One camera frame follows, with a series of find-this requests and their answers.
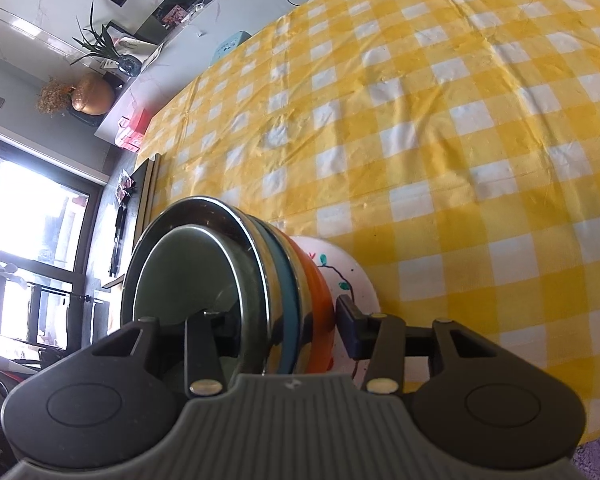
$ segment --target window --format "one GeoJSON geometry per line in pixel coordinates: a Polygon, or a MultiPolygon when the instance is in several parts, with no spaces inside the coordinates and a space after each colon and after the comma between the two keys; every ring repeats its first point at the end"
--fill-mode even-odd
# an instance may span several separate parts
{"type": "Polygon", "coordinates": [[[0,141],[0,335],[80,348],[84,275],[102,188],[0,141]]]}

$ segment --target table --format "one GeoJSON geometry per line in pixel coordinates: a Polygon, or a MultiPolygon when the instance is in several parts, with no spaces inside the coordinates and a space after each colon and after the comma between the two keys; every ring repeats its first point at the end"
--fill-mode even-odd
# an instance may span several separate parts
{"type": "Polygon", "coordinates": [[[153,215],[208,194],[573,387],[600,436],[600,0],[311,0],[156,115],[153,215]]]}

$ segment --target gray rubber gripper pad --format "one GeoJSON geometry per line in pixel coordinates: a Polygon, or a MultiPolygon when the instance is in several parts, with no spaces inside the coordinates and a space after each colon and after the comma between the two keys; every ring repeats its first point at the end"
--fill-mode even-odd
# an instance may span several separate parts
{"type": "Polygon", "coordinates": [[[399,399],[345,375],[248,376],[191,400],[172,431],[127,463],[81,473],[19,463],[6,480],[582,480],[567,460],[525,472],[486,470],[429,443],[399,399]]]}

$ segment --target purple rug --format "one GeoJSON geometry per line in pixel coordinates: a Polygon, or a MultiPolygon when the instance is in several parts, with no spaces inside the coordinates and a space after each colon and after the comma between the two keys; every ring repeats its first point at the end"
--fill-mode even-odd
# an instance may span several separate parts
{"type": "Polygon", "coordinates": [[[600,438],[578,446],[572,462],[589,480],[600,480],[600,438]]]}

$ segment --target floor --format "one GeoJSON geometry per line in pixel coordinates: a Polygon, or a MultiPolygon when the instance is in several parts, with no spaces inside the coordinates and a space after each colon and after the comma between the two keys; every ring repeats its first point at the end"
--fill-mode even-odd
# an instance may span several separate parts
{"type": "Polygon", "coordinates": [[[123,170],[133,173],[136,165],[136,154],[112,146],[110,150],[109,167],[105,168],[111,175],[109,182],[104,187],[96,223],[91,239],[89,260],[87,263],[87,277],[85,294],[94,297],[93,303],[85,303],[82,316],[82,346],[97,341],[107,335],[109,320],[109,291],[102,285],[112,280],[109,277],[109,263],[115,231],[116,187],[118,178],[123,170]]]}

